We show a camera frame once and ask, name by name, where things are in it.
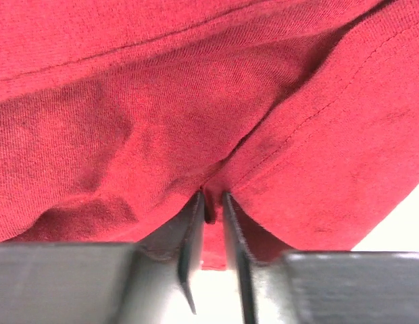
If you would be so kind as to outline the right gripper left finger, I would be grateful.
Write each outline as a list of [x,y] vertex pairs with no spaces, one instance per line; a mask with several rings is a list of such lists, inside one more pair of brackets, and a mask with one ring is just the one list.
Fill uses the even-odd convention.
[[0,244],[0,323],[161,323],[193,314],[205,199],[136,243]]

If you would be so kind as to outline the dark red t shirt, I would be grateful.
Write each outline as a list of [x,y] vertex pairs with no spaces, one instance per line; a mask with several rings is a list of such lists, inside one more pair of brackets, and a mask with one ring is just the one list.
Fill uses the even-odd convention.
[[198,190],[349,250],[419,183],[419,1],[0,1],[0,242],[137,241]]

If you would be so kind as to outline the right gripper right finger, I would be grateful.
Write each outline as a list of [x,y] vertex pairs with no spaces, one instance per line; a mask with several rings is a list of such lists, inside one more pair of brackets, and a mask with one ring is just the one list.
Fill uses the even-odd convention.
[[295,250],[222,204],[245,323],[419,323],[418,252]]

